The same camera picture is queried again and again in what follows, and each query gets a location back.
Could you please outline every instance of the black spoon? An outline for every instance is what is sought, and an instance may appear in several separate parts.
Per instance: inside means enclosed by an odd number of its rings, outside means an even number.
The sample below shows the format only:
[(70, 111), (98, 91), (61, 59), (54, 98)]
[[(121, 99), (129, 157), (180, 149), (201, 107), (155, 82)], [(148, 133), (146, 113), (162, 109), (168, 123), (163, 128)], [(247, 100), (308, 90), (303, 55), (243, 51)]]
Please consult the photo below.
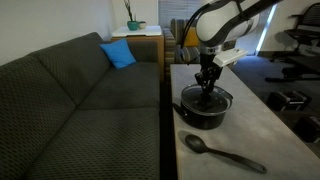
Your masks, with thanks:
[(196, 153), (210, 152), (210, 153), (218, 154), (220, 156), (230, 158), (238, 163), (244, 164), (260, 173), (263, 173), (263, 174), (267, 173), (267, 168), (257, 162), (254, 162), (242, 156), (238, 156), (236, 154), (229, 154), (223, 151), (218, 151), (218, 150), (207, 147), (206, 144), (203, 142), (203, 140), (198, 136), (187, 135), (185, 138), (185, 141), (188, 147)]

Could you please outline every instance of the floor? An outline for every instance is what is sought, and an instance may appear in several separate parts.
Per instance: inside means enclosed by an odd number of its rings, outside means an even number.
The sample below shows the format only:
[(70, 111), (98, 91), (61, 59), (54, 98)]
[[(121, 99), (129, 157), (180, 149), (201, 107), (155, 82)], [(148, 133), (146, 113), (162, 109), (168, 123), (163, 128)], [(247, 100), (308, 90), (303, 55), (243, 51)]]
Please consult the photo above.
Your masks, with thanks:
[[(300, 91), (312, 98), (302, 111), (274, 111), (274, 113), (292, 129), (304, 116), (320, 118), (320, 81), (266, 82), (266, 77), (283, 77), (282, 68), (293, 64), (282, 61), (270, 62), (266, 58), (247, 56), (238, 61), (232, 71), (264, 102), (271, 92)], [(305, 143), (320, 158), (320, 143)]]
[[(266, 77), (282, 77), (282, 68), (292, 64), (270, 62), (268, 59), (247, 56), (231, 67), (231, 70), (263, 101), (274, 91), (301, 91), (312, 98), (303, 111), (283, 111), (274, 113), (292, 129), (300, 117), (314, 115), (320, 117), (320, 81), (296, 81), (286, 83), (268, 83)], [(161, 179), (177, 179), (175, 144), (173, 138), (173, 120), (171, 107), (171, 87), (161, 85)], [(320, 158), (320, 143), (306, 143)]]

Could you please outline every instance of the box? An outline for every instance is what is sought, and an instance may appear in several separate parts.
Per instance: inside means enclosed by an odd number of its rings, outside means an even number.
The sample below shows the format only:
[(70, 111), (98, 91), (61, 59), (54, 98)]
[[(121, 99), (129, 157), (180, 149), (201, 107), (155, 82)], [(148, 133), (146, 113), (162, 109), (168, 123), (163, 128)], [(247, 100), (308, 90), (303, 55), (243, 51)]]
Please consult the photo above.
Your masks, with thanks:
[(267, 105), (275, 111), (303, 110), (311, 98), (299, 91), (272, 92), (267, 100)]
[(320, 119), (314, 116), (302, 117), (293, 127), (293, 131), (305, 142), (320, 141)]

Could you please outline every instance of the table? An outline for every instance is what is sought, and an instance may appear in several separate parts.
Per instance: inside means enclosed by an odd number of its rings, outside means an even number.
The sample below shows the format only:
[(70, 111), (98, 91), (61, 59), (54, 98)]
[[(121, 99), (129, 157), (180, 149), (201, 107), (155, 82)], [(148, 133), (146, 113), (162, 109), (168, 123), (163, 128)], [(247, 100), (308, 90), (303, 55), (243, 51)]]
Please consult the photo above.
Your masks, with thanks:
[[(171, 65), (172, 102), (196, 83), (199, 65)], [(216, 86), (233, 95), (222, 124), (199, 130), (173, 110), (178, 178), (195, 179), (320, 179), (320, 159), (227, 67)], [(196, 154), (184, 144), (187, 134), (201, 137), (207, 146), (261, 163), (267, 174), (213, 154)]]
[(128, 27), (120, 27), (112, 33), (111, 41), (126, 38), (128, 41), (155, 41), (158, 45), (158, 64), (160, 81), (164, 82), (164, 36), (160, 26), (147, 26), (146, 29), (130, 31)]

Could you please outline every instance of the couch cushion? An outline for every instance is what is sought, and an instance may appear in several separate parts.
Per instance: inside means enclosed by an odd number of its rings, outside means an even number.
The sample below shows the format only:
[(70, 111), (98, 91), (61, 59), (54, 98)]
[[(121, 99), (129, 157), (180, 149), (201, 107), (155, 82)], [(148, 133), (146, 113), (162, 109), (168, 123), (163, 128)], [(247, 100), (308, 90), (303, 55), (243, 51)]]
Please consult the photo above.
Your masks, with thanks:
[(159, 107), (157, 63), (110, 68), (78, 109)]
[(91, 33), (31, 53), (79, 104), (109, 68), (107, 56), (99, 44), (103, 41)]
[(157, 108), (77, 110), (27, 179), (159, 179)]
[(0, 179), (19, 179), (74, 111), (39, 61), (0, 67)]

